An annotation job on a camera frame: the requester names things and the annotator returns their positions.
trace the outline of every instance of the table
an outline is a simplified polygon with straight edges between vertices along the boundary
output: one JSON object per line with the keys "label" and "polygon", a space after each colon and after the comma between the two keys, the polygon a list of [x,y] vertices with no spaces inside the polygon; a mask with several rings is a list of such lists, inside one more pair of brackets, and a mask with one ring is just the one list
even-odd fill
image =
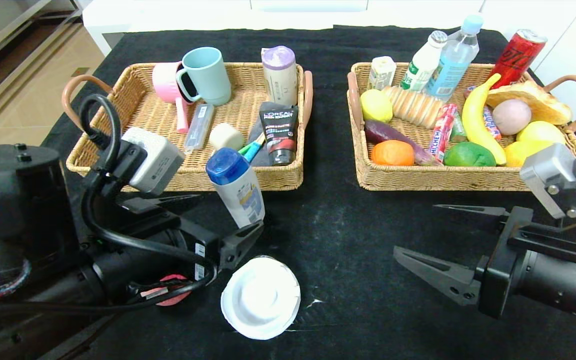
{"label": "table", "polygon": [[[302,300],[287,332],[269,341],[247,339],[220,311],[220,294],[230,278],[222,273],[181,305],[123,315],[81,358],[576,359],[574,316],[516,296],[503,319],[495,320],[452,303],[393,260],[396,245],[474,267],[481,255],[491,253],[496,239],[455,225],[461,214],[432,205],[519,205],[543,218],[546,212],[530,193],[373,192],[357,183],[346,73],[355,62],[382,55],[407,62],[431,31],[336,27],[126,34],[95,72],[108,84],[130,64],[176,61],[199,46],[219,48],[227,62],[258,62],[259,48],[283,44],[313,72],[303,185],[263,194],[265,233],[248,255],[269,255],[287,264],[299,280]],[[475,62],[496,61],[504,37],[483,30],[478,38]],[[87,84],[73,102],[75,109],[95,91]],[[66,159],[79,136],[62,116],[43,145]],[[68,173],[66,180],[76,202],[81,178]],[[236,227],[215,193],[205,194],[201,205],[185,215],[224,235]]]}

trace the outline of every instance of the red can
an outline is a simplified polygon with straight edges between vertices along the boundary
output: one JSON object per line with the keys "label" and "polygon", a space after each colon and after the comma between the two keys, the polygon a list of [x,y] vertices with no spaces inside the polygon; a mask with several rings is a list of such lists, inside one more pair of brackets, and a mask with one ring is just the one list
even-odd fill
{"label": "red can", "polygon": [[494,73],[501,74],[501,79],[491,89],[516,83],[546,46],[547,41],[545,36],[539,36],[532,30],[517,30],[490,71],[489,77]]}

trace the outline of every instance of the yellow fruit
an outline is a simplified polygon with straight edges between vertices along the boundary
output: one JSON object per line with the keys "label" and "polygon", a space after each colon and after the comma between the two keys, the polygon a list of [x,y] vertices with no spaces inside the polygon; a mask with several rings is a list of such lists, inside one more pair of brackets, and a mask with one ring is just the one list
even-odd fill
{"label": "yellow fruit", "polygon": [[477,86],[470,95],[468,95],[466,102],[463,104],[461,120],[464,130],[466,130],[468,140],[488,149],[494,156],[496,164],[503,166],[506,164],[504,149],[486,129],[482,116],[489,89],[500,78],[501,75],[499,73],[494,73],[486,82]]}
{"label": "yellow fruit", "polygon": [[507,167],[522,167],[530,155],[553,145],[551,141],[517,141],[505,147]]}
{"label": "yellow fruit", "polygon": [[393,118],[393,105],[388,96],[378,89],[370,89],[359,97],[363,120],[377,120],[388,123]]}
{"label": "yellow fruit", "polygon": [[566,137],[562,131],[546,121],[533,121],[517,134],[517,141],[547,141],[566,145]]}

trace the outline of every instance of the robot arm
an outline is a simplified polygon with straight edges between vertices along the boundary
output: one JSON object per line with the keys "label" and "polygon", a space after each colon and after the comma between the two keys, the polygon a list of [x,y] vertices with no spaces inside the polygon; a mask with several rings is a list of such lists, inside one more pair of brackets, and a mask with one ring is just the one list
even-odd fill
{"label": "robot arm", "polygon": [[521,178],[560,226],[533,223],[533,210],[514,207],[437,205],[498,219],[502,225],[492,255],[474,270],[395,247],[394,257],[414,274],[460,305],[477,305],[498,319],[510,294],[529,297],[576,315],[576,158],[562,144],[529,157]]}
{"label": "robot arm", "polygon": [[[109,114],[110,137],[88,125],[95,102]],[[145,130],[132,128],[119,139],[119,119],[103,96],[86,98],[80,118],[100,148],[99,161],[84,179],[82,199],[82,217],[93,241],[77,239],[58,153],[0,145],[3,359],[38,358],[100,316],[198,290],[218,271],[235,269],[263,231],[259,221],[220,237],[167,208],[192,202],[196,195],[117,202],[128,184],[160,194],[183,155],[164,137]],[[169,274],[187,280],[160,281]],[[138,290],[144,287],[165,291],[142,297]]]}

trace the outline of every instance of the banana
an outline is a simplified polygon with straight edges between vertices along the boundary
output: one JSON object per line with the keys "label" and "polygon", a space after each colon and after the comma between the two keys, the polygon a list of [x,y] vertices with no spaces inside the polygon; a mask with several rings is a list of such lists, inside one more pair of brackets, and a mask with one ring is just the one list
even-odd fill
{"label": "banana", "polygon": [[495,138],[488,132],[484,125],[483,110],[490,87],[501,78],[499,73],[494,73],[486,82],[477,86],[466,98],[463,104],[461,120],[466,130],[468,141],[481,145],[490,150],[494,156],[494,162],[498,166],[506,164],[506,153]]}

